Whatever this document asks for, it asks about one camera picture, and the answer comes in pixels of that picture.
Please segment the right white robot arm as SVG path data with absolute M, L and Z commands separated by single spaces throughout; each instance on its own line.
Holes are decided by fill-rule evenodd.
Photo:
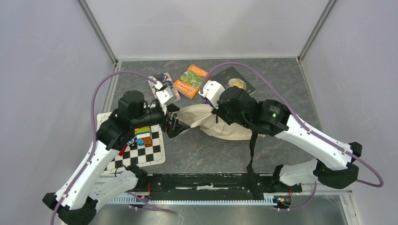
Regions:
M 268 99 L 256 101 L 246 90 L 211 84 L 205 88 L 203 96 L 213 106 L 212 113 L 228 125 L 239 124 L 252 131 L 251 148 L 255 146 L 257 135 L 269 135 L 288 141 L 314 159 L 296 165 L 279 165 L 271 178 L 271 186 L 276 191 L 284 191 L 288 186 L 318 181 L 330 188 L 343 189 L 358 178 L 359 168 L 353 164 L 353 154 L 360 157 L 362 146 L 357 142 L 341 143 L 324 133 L 317 137 L 317 129 L 296 119 L 290 110 L 279 101 Z

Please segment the cream canvas backpack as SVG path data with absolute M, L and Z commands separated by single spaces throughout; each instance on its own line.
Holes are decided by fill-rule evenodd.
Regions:
M 188 128 L 199 127 L 208 136 L 227 141 L 251 139 L 251 130 L 236 123 L 228 125 L 219 116 L 211 113 L 212 110 L 213 108 L 207 104 L 190 105 L 181 108 L 176 116 L 180 124 L 185 124 Z

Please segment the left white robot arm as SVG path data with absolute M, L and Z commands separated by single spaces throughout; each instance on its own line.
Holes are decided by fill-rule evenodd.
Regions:
M 108 119 L 94 130 L 92 148 L 66 184 L 55 193 L 47 193 L 43 203 L 67 225 L 87 225 L 97 212 L 123 192 L 142 191 L 147 186 L 145 171 L 130 166 L 120 175 L 99 187 L 94 184 L 108 164 L 135 136 L 135 129 L 159 125 L 167 127 L 168 116 L 178 108 L 174 91 L 165 88 L 156 92 L 154 107 L 144 100 L 142 92 L 124 93 Z

